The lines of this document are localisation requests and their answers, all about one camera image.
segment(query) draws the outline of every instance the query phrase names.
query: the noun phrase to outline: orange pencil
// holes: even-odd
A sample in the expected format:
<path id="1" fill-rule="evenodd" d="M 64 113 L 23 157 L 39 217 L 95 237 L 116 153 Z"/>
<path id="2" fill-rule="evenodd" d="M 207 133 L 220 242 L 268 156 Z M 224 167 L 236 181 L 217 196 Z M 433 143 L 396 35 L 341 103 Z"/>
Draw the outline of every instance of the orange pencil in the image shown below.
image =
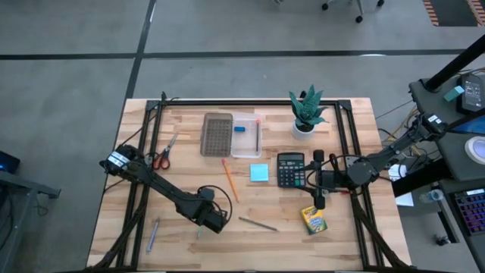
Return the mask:
<path id="1" fill-rule="evenodd" d="M 230 187 L 233 188 L 233 192 L 234 192 L 234 196 L 236 197 L 236 201 L 239 202 L 239 196 L 237 195 L 237 192 L 236 192 L 236 186 L 234 186 L 233 178 L 230 176 L 230 171 L 229 171 L 229 168 L 226 165 L 226 159 L 225 158 L 222 159 L 222 165 L 224 166 L 224 170 L 226 170 L 227 179 L 229 179 Z"/>

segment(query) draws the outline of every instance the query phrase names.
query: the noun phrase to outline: blue pen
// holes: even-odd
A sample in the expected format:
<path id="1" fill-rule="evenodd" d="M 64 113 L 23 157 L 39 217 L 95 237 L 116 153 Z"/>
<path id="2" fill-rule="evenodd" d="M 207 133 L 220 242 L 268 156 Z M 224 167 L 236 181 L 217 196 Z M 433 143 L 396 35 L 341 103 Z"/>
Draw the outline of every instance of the blue pen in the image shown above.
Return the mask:
<path id="1" fill-rule="evenodd" d="M 155 222 L 155 227 L 153 228 L 149 245 L 146 247 L 146 254 L 149 254 L 150 251 L 152 251 L 153 242 L 155 241 L 155 235 L 157 234 L 158 224 L 160 224 L 160 217 L 158 217 L 157 221 Z"/>

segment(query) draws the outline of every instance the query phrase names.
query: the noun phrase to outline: green leaves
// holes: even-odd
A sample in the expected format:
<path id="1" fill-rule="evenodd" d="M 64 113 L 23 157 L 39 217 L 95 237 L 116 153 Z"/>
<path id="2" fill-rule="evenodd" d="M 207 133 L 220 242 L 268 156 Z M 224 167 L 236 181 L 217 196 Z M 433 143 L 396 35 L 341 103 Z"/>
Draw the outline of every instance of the green leaves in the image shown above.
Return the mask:
<path id="1" fill-rule="evenodd" d="M 318 117 L 320 117 L 320 116 L 321 116 L 321 113 L 322 113 L 322 112 L 323 112 L 325 109 L 327 109 L 327 108 L 328 108 L 327 106 L 324 106 L 324 107 L 322 107 L 322 108 L 317 109 L 317 111 L 315 111 L 315 113 L 314 113 L 314 115 L 313 115 L 313 118 L 318 118 Z"/>
<path id="2" fill-rule="evenodd" d="M 306 121 L 306 123 L 310 124 L 310 125 L 316 125 L 316 124 L 319 124 L 323 121 L 325 121 L 324 118 L 319 117 L 319 118 L 312 118 L 311 120 Z"/>
<path id="3" fill-rule="evenodd" d="M 296 117 L 296 125 L 313 126 L 325 121 L 320 116 L 327 107 L 318 108 L 323 92 L 324 91 L 322 90 L 315 93 L 314 86 L 311 85 L 303 102 L 300 102 L 293 92 L 289 92 L 289 97 L 292 102 L 292 111 Z"/>
<path id="4" fill-rule="evenodd" d="M 291 99 L 291 107 L 292 107 L 292 110 L 293 110 L 293 114 L 299 118 L 300 117 L 300 112 L 302 111 L 303 109 L 303 104 L 301 102 L 298 101 L 298 99 L 296 99 L 296 96 L 295 94 L 293 94 L 293 92 L 289 92 L 289 98 Z"/>

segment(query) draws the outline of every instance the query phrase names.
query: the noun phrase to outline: succulent plant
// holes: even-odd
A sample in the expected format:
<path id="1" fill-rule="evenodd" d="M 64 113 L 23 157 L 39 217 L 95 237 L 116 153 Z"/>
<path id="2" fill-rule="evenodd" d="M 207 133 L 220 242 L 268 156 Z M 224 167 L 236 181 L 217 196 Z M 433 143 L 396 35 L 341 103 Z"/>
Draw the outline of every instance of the succulent plant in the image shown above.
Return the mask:
<path id="1" fill-rule="evenodd" d="M 327 107 L 318 107 L 323 92 L 322 90 L 315 93 L 315 88 L 312 84 L 303 101 L 299 101 L 293 92 L 289 92 L 292 102 L 291 108 L 296 117 L 296 127 L 300 131 L 309 132 L 316 124 L 325 121 L 320 115 Z"/>

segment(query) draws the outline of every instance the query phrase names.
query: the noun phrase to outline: plastic tray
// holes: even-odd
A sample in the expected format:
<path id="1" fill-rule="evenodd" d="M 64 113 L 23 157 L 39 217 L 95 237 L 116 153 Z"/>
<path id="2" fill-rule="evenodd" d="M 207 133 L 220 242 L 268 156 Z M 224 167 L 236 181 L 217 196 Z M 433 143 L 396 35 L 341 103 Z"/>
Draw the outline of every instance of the plastic tray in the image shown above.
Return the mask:
<path id="1" fill-rule="evenodd" d="M 238 158 L 261 157 L 262 116 L 258 114 L 234 113 L 233 136 L 230 154 Z M 244 132 L 235 132 L 234 127 L 244 127 Z"/>
<path id="2" fill-rule="evenodd" d="M 202 126 L 200 154 L 227 157 L 230 155 L 233 116 L 231 114 L 207 113 Z"/>

